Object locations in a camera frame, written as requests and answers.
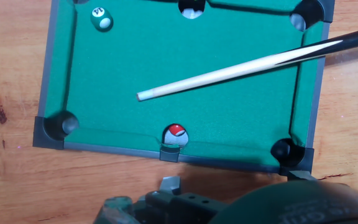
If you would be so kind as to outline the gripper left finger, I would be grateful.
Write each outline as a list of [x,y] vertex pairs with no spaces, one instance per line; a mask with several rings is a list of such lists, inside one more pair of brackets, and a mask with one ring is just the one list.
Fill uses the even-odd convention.
[[179,176],[164,177],[156,191],[133,202],[130,197],[104,201],[94,224],[183,224],[209,223],[227,207],[226,203],[181,192]]

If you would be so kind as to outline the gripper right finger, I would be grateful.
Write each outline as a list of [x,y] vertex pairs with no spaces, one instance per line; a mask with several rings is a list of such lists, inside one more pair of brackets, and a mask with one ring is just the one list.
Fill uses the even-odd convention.
[[287,174],[288,180],[317,180],[310,172],[304,170],[293,170]]

